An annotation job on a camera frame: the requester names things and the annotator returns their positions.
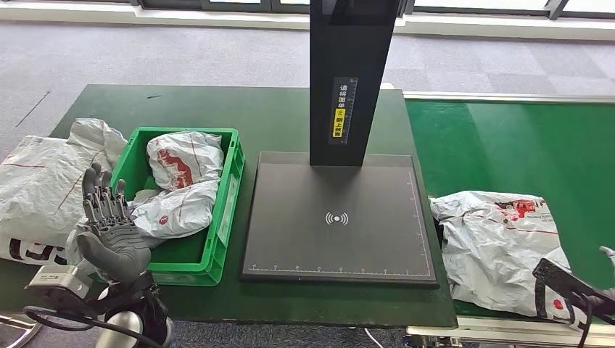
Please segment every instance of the green table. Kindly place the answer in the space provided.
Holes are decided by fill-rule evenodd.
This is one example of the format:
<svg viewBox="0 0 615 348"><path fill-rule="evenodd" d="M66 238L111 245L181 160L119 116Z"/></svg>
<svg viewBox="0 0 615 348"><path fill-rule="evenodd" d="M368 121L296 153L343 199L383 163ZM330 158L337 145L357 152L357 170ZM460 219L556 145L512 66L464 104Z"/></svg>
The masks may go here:
<svg viewBox="0 0 615 348"><path fill-rule="evenodd" d="M382 284L239 282L258 153L306 152L308 110L306 88L90 85L51 136L68 137L70 125L77 117L106 120L126 137L143 125L239 130L246 164L223 279L212 288L163 286L162 300L173 318L353 326L456 326L442 259L436 252L434 267L441 285L438 290ZM415 154L400 91L380 94L368 152ZM426 193L421 194L429 218ZM429 229L429 245L432 250L438 250L431 224ZM22 287L37 267L2 260L0 269L3 283L0 310L19 310L35 302Z"/></svg>
<svg viewBox="0 0 615 348"><path fill-rule="evenodd" d="M462 190L544 197L573 272L615 285L615 100L405 94L430 196ZM457 302L459 315L516 317Z"/></svg>

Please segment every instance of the green plastic crate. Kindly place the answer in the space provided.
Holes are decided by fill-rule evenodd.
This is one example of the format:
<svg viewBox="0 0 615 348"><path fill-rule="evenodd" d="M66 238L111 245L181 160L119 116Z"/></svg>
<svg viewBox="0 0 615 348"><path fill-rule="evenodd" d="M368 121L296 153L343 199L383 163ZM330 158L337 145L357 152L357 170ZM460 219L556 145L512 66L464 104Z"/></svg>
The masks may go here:
<svg viewBox="0 0 615 348"><path fill-rule="evenodd" d="M170 239L152 250L149 269L159 284L215 286L222 278L224 259L231 234L239 183L244 171L244 152L239 132L230 128L139 127L132 133L113 170L112 187L126 181L128 201L142 189L156 189L146 152L148 141L166 133L196 131L222 136L224 167L208 228L192 236Z"/></svg>

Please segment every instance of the gray carpet floor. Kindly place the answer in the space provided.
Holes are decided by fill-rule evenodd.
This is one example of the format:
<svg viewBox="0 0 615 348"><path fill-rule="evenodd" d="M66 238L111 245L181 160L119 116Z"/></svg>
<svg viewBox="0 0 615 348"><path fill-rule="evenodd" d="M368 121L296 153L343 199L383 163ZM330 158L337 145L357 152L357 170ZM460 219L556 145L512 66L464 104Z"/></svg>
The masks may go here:
<svg viewBox="0 0 615 348"><path fill-rule="evenodd" d="M49 134L87 83L307 87L308 54L304 31L0 22L0 159L24 136ZM383 81L404 91L615 96L613 57L612 43L394 36ZM375 347L348 328L177 329L178 347ZM401 330L373 334L401 346ZM44 328L28 347L93 347L95 336Z"/></svg>

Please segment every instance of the white plastic mailer bag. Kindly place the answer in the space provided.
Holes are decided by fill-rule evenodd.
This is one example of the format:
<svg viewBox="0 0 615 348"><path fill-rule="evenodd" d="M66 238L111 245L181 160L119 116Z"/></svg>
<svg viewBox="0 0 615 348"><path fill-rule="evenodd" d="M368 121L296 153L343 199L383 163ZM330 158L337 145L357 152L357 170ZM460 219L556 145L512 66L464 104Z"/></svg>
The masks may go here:
<svg viewBox="0 0 615 348"><path fill-rule="evenodd" d="M175 191L164 191L132 212L140 233L156 239L190 236L211 223L220 179L195 183Z"/></svg>
<svg viewBox="0 0 615 348"><path fill-rule="evenodd" d="M125 144L96 119L77 119L68 139L25 137L0 164L0 257L64 263L67 236L85 215L83 173L92 162L111 170Z"/></svg>
<svg viewBox="0 0 615 348"><path fill-rule="evenodd" d="M201 132L177 132L150 140L147 154L156 184L173 191L219 179L224 161L221 139Z"/></svg>
<svg viewBox="0 0 615 348"><path fill-rule="evenodd" d="M573 327L586 321L581 310L537 285L532 275L543 257L570 267L543 198L462 191L431 199L431 207L444 229L442 259L453 299Z"/></svg>

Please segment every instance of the black cable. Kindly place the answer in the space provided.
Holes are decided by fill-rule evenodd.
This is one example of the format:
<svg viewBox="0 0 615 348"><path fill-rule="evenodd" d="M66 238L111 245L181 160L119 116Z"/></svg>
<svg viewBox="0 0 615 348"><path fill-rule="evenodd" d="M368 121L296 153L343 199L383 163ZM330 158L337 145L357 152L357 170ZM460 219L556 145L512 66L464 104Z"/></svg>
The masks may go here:
<svg viewBox="0 0 615 348"><path fill-rule="evenodd" d="M585 345L585 339L587 338L587 335L590 332L590 326L592 325L592 302L590 301L590 299L587 298L587 296L582 295L583 299L585 300L585 305L587 306L587 310L585 311L585 314L587 315L587 322L585 323L585 328L583 328L583 334L581 335L581 341L579 341L579 345L577 345L577 348L583 348L583 346Z"/></svg>
<svg viewBox="0 0 615 348"><path fill-rule="evenodd" d="M61 313L61 312L56 312L55 310L50 310L47 308L42 308L42 307L35 307L35 306L27 306L23 308L23 312L32 320L35 320L45 326L49 326L50 328L57 328L59 330L64 330L64 331L83 331L83 330L87 330L88 328L79 328L79 330L74 330L75 328L71 327L71 326L65 326L59 323L54 323L50 320L47 320L45 318L42 318L41 315L48 315L50 317L55 317L55 318L60 318L60 319L65 319L65 320L70 320L70 321L75 321L77 323L82 323L82 324L86 324L87 326L89 326L89 328L92 328L92 326L96 326L99 328L106 328L107 330L111 330L111 331L115 331L115 332L119 332L120 334L125 334L126 336L130 336L134 339L136 339L137 341L140 341L141 343L147 344L148 346L152 347L152 348L162 348L162 346L158 343L156 343L155 341L153 341L152 339L150 339L149 337L146 337L138 332L129 330L127 328L124 328L122 326L117 326L117 325L113 325L113 324L109 324L109 323L105 323L104 321L99 321L99 320L95 320L95 319L90 319L90 318L85 318L85 317L79 317L77 315L71 315L71 314L67 314L67 313Z"/></svg>

